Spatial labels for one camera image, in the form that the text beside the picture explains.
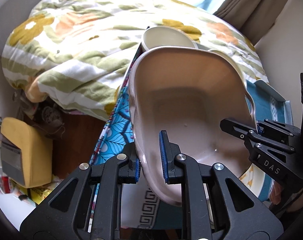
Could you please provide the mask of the person hand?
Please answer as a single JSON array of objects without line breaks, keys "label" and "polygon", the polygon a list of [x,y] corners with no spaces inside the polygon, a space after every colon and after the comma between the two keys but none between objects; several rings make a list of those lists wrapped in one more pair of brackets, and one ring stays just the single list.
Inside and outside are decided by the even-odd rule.
[{"label": "person hand", "polygon": [[283,211],[297,211],[303,207],[303,188],[297,193],[292,193],[290,189],[284,188],[274,181],[269,200],[271,202],[269,209],[274,214],[279,214]]}]

